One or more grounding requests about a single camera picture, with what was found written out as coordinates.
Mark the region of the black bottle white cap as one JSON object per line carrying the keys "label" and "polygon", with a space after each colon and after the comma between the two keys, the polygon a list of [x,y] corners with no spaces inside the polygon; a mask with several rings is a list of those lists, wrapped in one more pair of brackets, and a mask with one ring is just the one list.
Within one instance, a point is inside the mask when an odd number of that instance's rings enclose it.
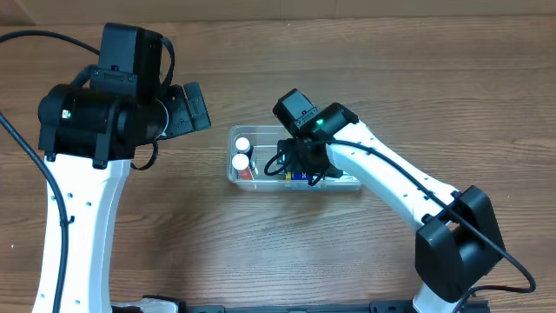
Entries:
{"label": "black bottle white cap", "polygon": [[246,137],[239,137],[235,140],[235,148],[238,154],[244,154],[248,158],[252,157],[254,146]]}

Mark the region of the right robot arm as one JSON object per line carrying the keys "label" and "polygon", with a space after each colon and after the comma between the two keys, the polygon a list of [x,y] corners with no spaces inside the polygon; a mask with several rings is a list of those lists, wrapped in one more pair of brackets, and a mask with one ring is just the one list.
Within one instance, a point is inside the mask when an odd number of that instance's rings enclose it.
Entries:
{"label": "right robot arm", "polygon": [[278,103],[275,117],[293,138],[304,169],[354,176],[396,211],[415,234],[415,268],[424,285],[416,312],[458,312],[471,288],[501,260],[505,245],[490,198],[458,191],[414,167],[339,103]]}

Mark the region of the blue yellow medicine box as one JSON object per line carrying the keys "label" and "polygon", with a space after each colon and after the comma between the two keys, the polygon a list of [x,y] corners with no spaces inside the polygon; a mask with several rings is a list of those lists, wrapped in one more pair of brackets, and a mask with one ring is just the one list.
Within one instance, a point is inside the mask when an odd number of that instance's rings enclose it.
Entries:
{"label": "blue yellow medicine box", "polygon": [[285,178],[288,181],[307,181],[309,176],[305,172],[288,171]]}

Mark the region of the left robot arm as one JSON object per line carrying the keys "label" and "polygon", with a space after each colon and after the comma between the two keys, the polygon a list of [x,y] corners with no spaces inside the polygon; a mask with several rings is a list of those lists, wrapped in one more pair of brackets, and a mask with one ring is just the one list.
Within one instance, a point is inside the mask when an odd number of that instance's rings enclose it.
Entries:
{"label": "left robot arm", "polygon": [[161,98],[59,84],[40,102],[39,148],[54,180],[35,312],[183,312],[164,296],[112,303],[116,212],[136,147],[209,128],[198,83]]}

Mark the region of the orange tube white cap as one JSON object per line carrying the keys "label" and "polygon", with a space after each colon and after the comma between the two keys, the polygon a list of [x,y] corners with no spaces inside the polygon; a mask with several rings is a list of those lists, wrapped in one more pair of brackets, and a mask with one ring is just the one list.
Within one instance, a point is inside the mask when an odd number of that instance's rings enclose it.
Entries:
{"label": "orange tube white cap", "polygon": [[241,180],[252,181],[255,178],[255,164],[243,153],[232,157],[232,167]]}

